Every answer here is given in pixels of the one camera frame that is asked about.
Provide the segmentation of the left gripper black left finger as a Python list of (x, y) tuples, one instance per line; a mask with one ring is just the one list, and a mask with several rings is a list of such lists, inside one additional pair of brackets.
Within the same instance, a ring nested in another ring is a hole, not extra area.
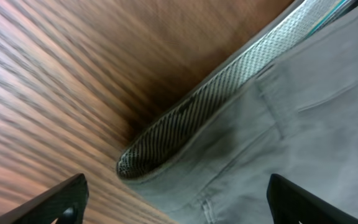
[(86, 177), (76, 174), (1, 215), (0, 224), (82, 224), (88, 198)]

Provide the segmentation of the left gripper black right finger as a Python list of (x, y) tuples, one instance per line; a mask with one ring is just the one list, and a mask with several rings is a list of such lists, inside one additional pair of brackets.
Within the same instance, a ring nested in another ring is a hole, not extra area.
[(358, 219), (278, 174), (272, 174), (267, 201), (274, 224), (358, 224)]

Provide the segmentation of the grey cotton shorts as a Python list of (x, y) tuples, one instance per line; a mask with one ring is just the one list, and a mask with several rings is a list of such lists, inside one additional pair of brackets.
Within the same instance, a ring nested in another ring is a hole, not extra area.
[(358, 219), (358, 1), (295, 1), (117, 163), (178, 223), (272, 223), (276, 175)]

